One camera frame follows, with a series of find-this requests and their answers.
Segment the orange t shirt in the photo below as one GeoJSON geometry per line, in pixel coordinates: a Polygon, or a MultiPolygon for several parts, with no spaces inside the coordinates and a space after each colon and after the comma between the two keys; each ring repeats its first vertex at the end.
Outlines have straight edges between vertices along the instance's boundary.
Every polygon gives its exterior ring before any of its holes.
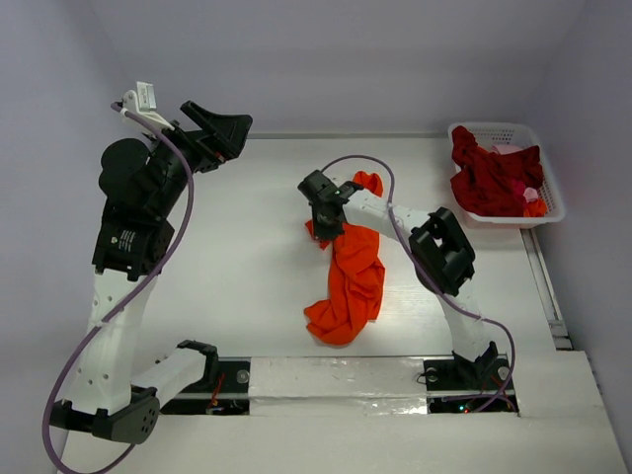
{"type": "Polygon", "coordinates": [[[321,343],[346,346],[377,319],[386,274],[379,245],[377,232],[347,223],[342,235],[320,245],[333,247],[328,297],[306,307],[304,314],[307,330],[321,343]]]}

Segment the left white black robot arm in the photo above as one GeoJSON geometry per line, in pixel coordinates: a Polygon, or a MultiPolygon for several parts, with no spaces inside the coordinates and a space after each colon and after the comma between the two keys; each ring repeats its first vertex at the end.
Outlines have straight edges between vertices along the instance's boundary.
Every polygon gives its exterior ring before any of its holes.
{"type": "Polygon", "coordinates": [[[149,143],[124,138],[102,154],[99,187],[106,203],[92,258],[90,340],[70,364],[76,372],[69,390],[44,418],[53,427],[138,445],[179,393],[217,384],[216,347],[191,340],[145,372],[132,373],[149,296],[184,237],[169,215],[181,196],[192,194],[194,173],[240,156],[253,124],[249,115],[214,114],[192,101],[181,110],[197,129],[154,120],[149,143]]]}

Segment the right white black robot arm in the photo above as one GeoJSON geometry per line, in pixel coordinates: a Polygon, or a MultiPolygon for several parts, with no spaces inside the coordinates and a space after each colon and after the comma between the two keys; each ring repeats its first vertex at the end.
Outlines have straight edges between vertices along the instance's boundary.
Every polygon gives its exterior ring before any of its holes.
{"type": "Polygon", "coordinates": [[[314,171],[297,186],[306,197],[320,240],[370,230],[403,245],[418,280],[439,301],[452,340],[452,372],[470,390],[484,384],[498,349],[474,294],[475,252],[454,214],[445,207],[424,212],[394,205],[366,187],[335,184],[314,171]]]}

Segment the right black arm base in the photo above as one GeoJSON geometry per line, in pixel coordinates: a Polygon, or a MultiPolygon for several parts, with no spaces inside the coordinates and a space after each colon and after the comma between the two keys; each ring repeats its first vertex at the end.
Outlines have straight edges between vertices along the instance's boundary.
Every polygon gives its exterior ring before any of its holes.
{"type": "Polygon", "coordinates": [[[431,358],[424,360],[415,381],[426,388],[430,414],[469,414],[497,394],[506,382],[509,368],[509,361],[501,357],[482,379],[467,381],[458,373],[457,363],[452,358],[431,358]]]}

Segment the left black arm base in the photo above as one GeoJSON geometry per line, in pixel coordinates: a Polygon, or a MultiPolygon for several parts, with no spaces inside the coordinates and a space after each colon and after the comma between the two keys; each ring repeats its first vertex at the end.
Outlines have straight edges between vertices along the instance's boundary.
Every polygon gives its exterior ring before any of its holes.
{"type": "Polygon", "coordinates": [[[200,385],[187,387],[161,408],[162,415],[180,416],[241,416],[250,413],[251,360],[223,358],[213,389],[200,385]]]}

